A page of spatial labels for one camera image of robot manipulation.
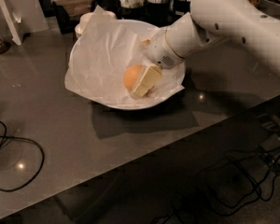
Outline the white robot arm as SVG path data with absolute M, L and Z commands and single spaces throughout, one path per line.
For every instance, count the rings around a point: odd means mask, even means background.
M 259 11 L 248 0 L 191 0 L 188 13 L 148 40 L 145 55 L 168 72 L 184 61 L 206 66 L 242 64 L 243 59 L 230 54 L 204 58 L 205 49 L 226 40 L 249 50 L 280 79 L 280 20 Z

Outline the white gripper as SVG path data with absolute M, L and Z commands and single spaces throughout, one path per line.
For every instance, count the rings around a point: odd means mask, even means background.
M 198 26 L 189 13 L 173 24 L 161 28 L 151 39 L 143 39 L 147 57 L 157 65 L 143 66 L 133 88 L 128 91 L 132 98 L 144 97 L 162 77 L 161 68 L 171 69 L 180 65 L 192 53 L 204 46 Z

